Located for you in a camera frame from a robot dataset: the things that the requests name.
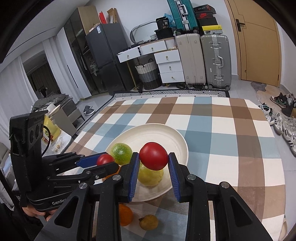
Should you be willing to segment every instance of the orange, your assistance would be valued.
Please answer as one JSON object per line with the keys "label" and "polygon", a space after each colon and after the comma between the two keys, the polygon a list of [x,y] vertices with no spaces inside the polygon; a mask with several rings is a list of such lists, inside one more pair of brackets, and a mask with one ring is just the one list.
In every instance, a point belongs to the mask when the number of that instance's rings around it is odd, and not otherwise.
{"label": "orange", "polygon": [[117,171],[116,173],[113,173],[113,174],[108,175],[108,176],[106,176],[105,178],[103,178],[103,181],[105,181],[107,178],[109,178],[109,177],[111,177],[111,176],[113,176],[113,175],[115,175],[115,174],[118,174],[119,171],[120,171],[120,167],[119,167],[119,169],[118,169],[118,171]]}
{"label": "orange", "polygon": [[120,226],[127,226],[133,221],[133,212],[132,210],[123,205],[119,204],[119,220],[120,220]]}

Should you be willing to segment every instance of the blue gripper pad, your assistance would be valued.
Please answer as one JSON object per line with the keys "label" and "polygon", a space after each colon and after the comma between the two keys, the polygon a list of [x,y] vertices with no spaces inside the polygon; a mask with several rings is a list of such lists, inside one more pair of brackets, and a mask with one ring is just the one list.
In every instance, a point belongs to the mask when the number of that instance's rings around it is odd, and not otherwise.
{"label": "blue gripper pad", "polygon": [[136,185],[137,185],[137,180],[138,180],[138,173],[139,173],[139,168],[140,168],[140,158],[139,158],[139,153],[134,153],[136,154],[135,161],[134,163],[131,161],[130,164],[133,164],[133,169],[131,173],[131,178],[129,181],[129,189],[128,189],[128,201],[131,202],[133,197],[135,196],[135,191],[136,191]]}
{"label": "blue gripper pad", "polygon": [[98,157],[102,154],[106,154],[107,152],[102,152],[98,154],[94,154],[91,156],[82,157],[79,162],[76,163],[78,167],[88,168],[92,166],[96,166],[96,161]]}
{"label": "blue gripper pad", "polygon": [[170,172],[170,179],[172,182],[174,195],[177,201],[179,202],[181,200],[181,193],[180,193],[180,182],[179,182],[178,174],[182,174],[182,172],[175,154],[170,153],[168,157],[169,157],[168,170]]}

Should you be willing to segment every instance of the human hand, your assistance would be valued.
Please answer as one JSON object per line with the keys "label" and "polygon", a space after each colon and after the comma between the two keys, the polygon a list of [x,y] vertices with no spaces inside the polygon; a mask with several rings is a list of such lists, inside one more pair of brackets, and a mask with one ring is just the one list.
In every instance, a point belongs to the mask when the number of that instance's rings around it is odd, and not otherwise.
{"label": "human hand", "polygon": [[38,215],[40,216],[44,216],[45,213],[39,212],[37,211],[33,206],[29,205],[27,207],[23,207],[22,208],[23,211],[25,212],[25,214],[27,214],[29,217],[38,217]]}
{"label": "human hand", "polygon": [[56,211],[57,209],[49,211],[50,215],[46,218],[46,221],[48,221]]}
{"label": "human hand", "polygon": [[[25,212],[25,214],[27,214],[29,217],[36,217],[36,218],[38,218],[38,215],[40,215],[40,216],[44,216],[45,215],[45,212],[39,212],[39,211],[37,211],[31,205],[29,205],[27,207],[23,207],[22,209]],[[50,215],[46,218],[46,221],[48,221],[56,211],[57,211],[57,209],[49,211],[48,213]]]}

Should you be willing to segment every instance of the red tomato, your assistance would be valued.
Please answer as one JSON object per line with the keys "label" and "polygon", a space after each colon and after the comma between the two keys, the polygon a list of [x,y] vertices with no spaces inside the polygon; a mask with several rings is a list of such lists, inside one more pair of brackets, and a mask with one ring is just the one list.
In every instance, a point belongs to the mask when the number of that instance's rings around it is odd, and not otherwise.
{"label": "red tomato", "polygon": [[98,159],[96,161],[96,165],[100,166],[100,165],[107,164],[107,163],[113,162],[113,161],[115,161],[113,156],[105,153],[105,154],[102,154],[98,157]]}
{"label": "red tomato", "polygon": [[150,170],[159,171],[168,163],[166,150],[156,142],[146,143],[139,153],[142,164]]}

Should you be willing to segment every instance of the teal suitcase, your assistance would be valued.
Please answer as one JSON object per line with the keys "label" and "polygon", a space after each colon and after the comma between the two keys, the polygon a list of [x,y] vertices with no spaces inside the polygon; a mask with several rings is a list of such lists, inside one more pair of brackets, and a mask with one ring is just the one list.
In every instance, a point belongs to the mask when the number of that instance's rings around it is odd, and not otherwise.
{"label": "teal suitcase", "polygon": [[184,31],[198,30],[195,13],[190,0],[167,0],[177,28]]}

